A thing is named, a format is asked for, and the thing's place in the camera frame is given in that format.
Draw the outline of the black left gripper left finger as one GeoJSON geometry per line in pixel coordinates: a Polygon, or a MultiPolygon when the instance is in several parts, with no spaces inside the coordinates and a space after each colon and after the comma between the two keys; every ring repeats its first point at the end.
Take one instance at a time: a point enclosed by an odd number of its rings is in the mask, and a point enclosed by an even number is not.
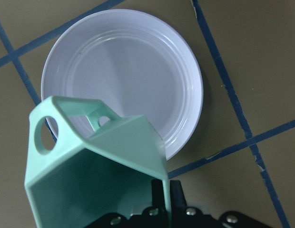
{"type": "Polygon", "coordinates": [[[165,209],[165,197],[163,183],[161,180],[153,179],[151,181],[152,206],[165,209]]]}

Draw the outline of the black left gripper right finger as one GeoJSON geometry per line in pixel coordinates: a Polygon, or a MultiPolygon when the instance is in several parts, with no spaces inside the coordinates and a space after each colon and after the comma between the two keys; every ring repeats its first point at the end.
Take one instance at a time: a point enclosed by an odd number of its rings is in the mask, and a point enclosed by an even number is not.
{"type": "Polygon", "coordinates": [[[179,180],[170,181],[170,198],[173,210],[184,209],[187,206],[187,201],[179,180]]]}

